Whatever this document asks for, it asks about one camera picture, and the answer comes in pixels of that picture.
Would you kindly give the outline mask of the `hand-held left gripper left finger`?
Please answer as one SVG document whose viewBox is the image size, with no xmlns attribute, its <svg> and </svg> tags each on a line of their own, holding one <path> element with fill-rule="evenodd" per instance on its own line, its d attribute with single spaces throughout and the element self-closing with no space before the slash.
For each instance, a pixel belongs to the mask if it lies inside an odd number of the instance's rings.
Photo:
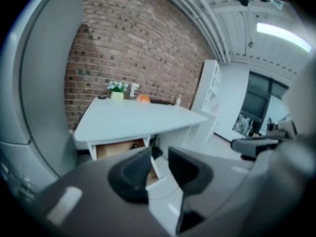
<svg viewBox="0 0 316 237">
<path fill-rule="evenodd" d="M 138 204 L 149 203 L 146 183 L 152 168 L 151 156 L 152 149 L 145 148 L 110 169 L 109 184 L 123 200 Z"/>
</svg>

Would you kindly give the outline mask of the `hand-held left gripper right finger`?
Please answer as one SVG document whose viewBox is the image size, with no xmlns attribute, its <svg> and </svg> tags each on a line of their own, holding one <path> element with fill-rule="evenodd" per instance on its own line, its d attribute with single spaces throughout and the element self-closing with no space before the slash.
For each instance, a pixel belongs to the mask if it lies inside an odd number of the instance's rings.
<svg viewBox="0 0 316 237">
<path fill-rule="evenodd" d="M 204 220 L 193 210 L 189 197 L 201 194 L 213 179 L 213 170 L 204 162 L 184 153 L 183 150 L 168 148 L 168 167 L 183 192 L 180 216 L 176 233 L 185 232 Z"/>
</svg>

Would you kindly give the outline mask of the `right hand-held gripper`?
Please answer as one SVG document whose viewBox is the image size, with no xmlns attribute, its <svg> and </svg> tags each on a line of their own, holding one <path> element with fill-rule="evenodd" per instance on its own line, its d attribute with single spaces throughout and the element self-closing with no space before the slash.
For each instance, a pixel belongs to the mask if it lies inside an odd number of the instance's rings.
<svg viewBox="0 0 316 237">
<path fill-rule="evenodd" d="M 269 137 L 234 139 L 231 142 L 231 149 L 240 153 L 243 160 L 255 160 L 261 152 L 274 149 L 279 142 L 280 140 Z"/>
</svg>

